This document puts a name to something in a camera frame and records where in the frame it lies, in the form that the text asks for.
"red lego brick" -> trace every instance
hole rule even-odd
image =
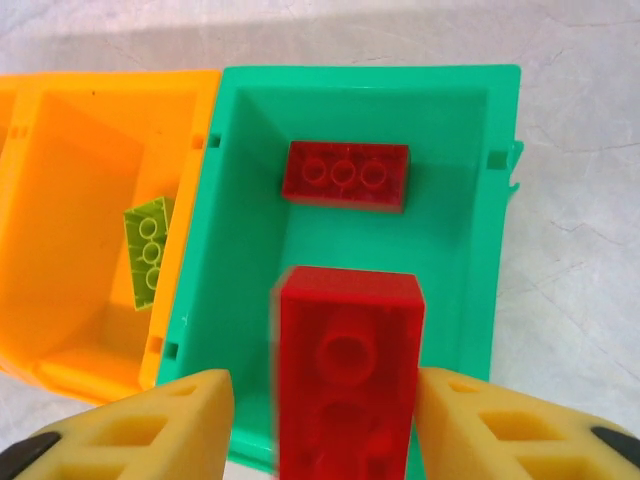
[[[280,480],[403,480],[425,302],[413,275],[296,267],[280,316]]]
[[[407,145],[291,142],[282,196],[291,202],[402,213]]]

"lime green lego brick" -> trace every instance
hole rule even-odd
[[[153,305],[172,213],[173,200],[167,197],[124,212],[136,310]]]

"white table surface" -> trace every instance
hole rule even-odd
[[[3,73],[470,63],[523,68],[492,381],[640,434],[640,1],[0,4]],[[85,408],[0,375],[0,449]]]

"orange plastic bin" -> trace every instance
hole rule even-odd
[[[0,365],[91,403],[160,364],[216,71],[0,77]],[[150,310],[136,311],[123,212],[175,200]]]

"teal plastic bin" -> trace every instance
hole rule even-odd
[[[158,383],[231,371],[231,460],[274,465],[270,291],[292,265],[414,273],[421,365],[488,379],[519,81],[512,65],[224,71]],[[409,145],[404,213],[286,201],[293,140]]]

